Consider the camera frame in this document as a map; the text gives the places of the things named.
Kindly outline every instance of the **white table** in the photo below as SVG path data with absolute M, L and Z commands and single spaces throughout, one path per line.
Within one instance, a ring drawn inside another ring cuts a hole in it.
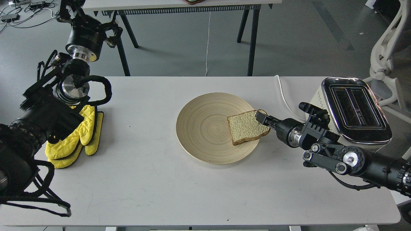
M 240 43 L 244 33 L 249 10 L 252 9 L 253 20 L 247 71 L 247 76 L 252 76 L 261 4 L 269 4 L 270 7 L 272 7 L 274 3 L 281 2 L 282 0 L 206 0 L 195 5 L 189 5 L 183 0 L 87 0 L 83 6 L 83 9 L 85 11 L 94 11 L 95 15 L 97 15 L 98 11 L 102 11 L 103 15 L 111 15 L 115 11 L 115 14 L 120 15 L 135 48 L 138 48 L 139 44 L 137 43 L 130 23 L 126 17 L 128 14 L 168 14 L 244 10 L 240 30 L 237 36 L 237 42 Z M 118 52 L 124 74 L 126 76 L 130 76 L 130 71 L 121 40 L 118 44 Z
M 390 224 L 400 215 L 389 190 L 355 191 L 325 170 L 302 166 L 302 149 L 272 131 L 242 161 L 216 166 L 187 154 L 175 123 L 191 99 L 226 92 L 288 118 L 275 77 L 108 77 L 113 98 L 101 143 L 55 171 L 51 189 L 71 203 L 72 216 L 0 206 L 1 225 L 195 226 Z M 294 110 L 309 101 L 324 77 L 282 77 Z M 92 100 L 103 98 L 91 83 Z M 45 159 L 41 149 L 37 159 Z M 354 177 L 349 183 L 363 184 Z
M 250 5 L 281 3 L 282 0 L 205 0 L 195 5 L 189 5 L 183 0 L 87 0 L 83 9 L 88 11 L 122 10 L 122 9 L 150 9 L 171 7 L 205 7 L 227 5 Z

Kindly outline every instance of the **white cable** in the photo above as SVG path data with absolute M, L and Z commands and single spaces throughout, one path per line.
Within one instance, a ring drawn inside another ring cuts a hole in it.
M 280 76 L 277 75 L 277 79 L 278 79 L 278 84 L 279 84 L 279 86 L 280 86 L 281 97 L 283 98 L 283 101 L 284 101 L 285 105 L 287 106 L 288 110 L 289 110 L 289 111 L 291 112 L 291 114 L 293 114 L 299 121 L 305 122 L 305 121 L 306 121 L 305 119 L 301 119 L 298 115 L 296 115 L 296 114 L 293 112 L 293 110 L 291 110 L 290 106 L 289 106 L 288 103 L 287 103 L 287 100 L 285 99 L 284 92 L 283 92 L 283 90 L 282 90 L 282 85 L 281 85 Z
M 44 8 L 44 9 L 48 9 L 49 11 L 51 11 L 51 18 L 55 18 L 53 17 L 54 12 L 50 8 Z
M 208 74 L 208 67 L 207 67 L 207 57 L 208 57 L 208 44 L 210 43 L 210 19 L 211 19 L 211 12 L 210 12 L 210 15 L 209 15 L 209 17 L 208 17 L 208 39 L 207 39 L 207 52 L 206 52 L 206 54 L 205 54 L 205 57 L 206 57 L 206 59 L 205 59 L 205 76 L 207 76 L 207 74 Z

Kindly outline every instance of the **plate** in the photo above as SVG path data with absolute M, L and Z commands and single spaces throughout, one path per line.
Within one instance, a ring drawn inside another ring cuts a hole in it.
M 209 93 L 188 102 L 177 118 L 181 146 L 193 157 L 211 164 L 229 164 L 250 154 L 259 140 L 234 146 L 228 116 L 254 110 L 245 100 L 228 93 Z

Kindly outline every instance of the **slice of bread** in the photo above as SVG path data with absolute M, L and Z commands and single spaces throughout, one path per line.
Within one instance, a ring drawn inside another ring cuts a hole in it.
M 262 109 L 258 111 L 267 115 Z M 253 110 L 227 117 L 234 146 L 246 141 L 257 140 L 270 132 L 269 127 L 256 120 L 256 113 L 257 111 Z

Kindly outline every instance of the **concrete floor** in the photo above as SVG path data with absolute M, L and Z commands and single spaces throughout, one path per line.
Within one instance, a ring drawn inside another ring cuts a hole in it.
M 388 26 L 373 10 L 358 0 L 284 0 L 270 9 L 263 5 L 257 36 L 255 76 L 369 76 L 372 47 Z M 7 1 L 0 0 L 3 8 Z M 344 38 L 347 49 L 333 34 L 316 6 L 324 7 Z M 45 10 L 21 26 L 31 26 L 49 19 Z M 28 13 L 21 13 L 22 19 Z M 128 16 L 139 45 L 135 49 L 124 31 L 122 40 L 132 76 L 204 76 L 208 20 L 208 76 L 245 76 L 251 33 L 251 13 L 241 44 L 236 43 L 242 12 L 158 14 Z M 99 14 L 101 22 L 109 21 Z M 21 94 L 36 80 L 38 62 L 52 50 L 65 51 L 70 25 L 51 21 L 28 29 L 7 27 L 0 33 L 0 123 L 9 124 L 21 111 Z M 117 49 L 104 45 L 100 60 L 90 64 L 91 74 L 124 75 Z M 394 131 L 393 141 L 385 151 L 401 156 L 411 146 L 411 125 L 387 113 Z M 349 231 L 359 226 L 310 226 L 303 230 Z M 397 230 L 384 226 L 385 230 Z M 41 231 L 45 227 L 4 227 L 8 231 Z M 46 231 L 61 230 L 48 227 Z M 100 231 L 104 227 L 67 227 L 67 231 Z M 127 227 L 126 230 L 142 230 Z M 270 230 L 288 230 L 272 227 Z

